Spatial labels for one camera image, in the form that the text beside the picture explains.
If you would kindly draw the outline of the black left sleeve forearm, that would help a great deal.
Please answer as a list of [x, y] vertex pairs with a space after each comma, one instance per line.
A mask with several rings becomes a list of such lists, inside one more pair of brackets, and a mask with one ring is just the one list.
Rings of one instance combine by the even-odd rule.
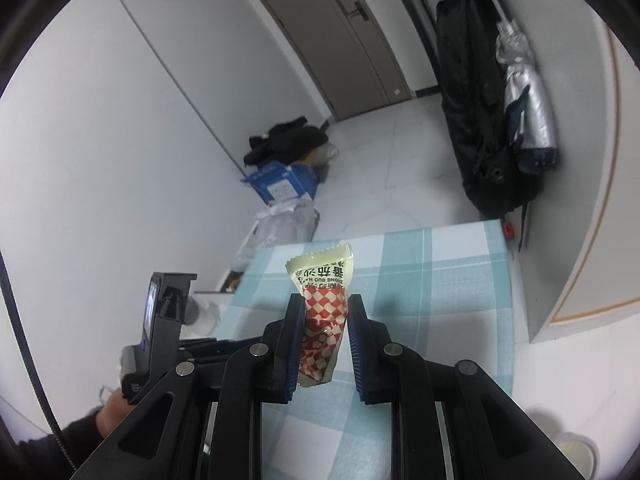
[[[81, 466], [103, 441], [96, 426], [98, 413], [96, 408], [62, 431], [66, 452], [76, 466]], [[18, 442], [12, 452], [1, 452], [2, 479], [70, 479], [73, 474], [53, 436]]]

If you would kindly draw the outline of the person's left hand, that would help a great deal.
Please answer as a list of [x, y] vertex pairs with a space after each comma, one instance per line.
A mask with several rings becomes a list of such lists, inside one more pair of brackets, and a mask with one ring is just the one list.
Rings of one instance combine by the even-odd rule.
[[96, 414], [96, 429], [100, 436], [103, 439], [108, 437], [133, 409], [122, 395], [122, 390], [114, 390]]

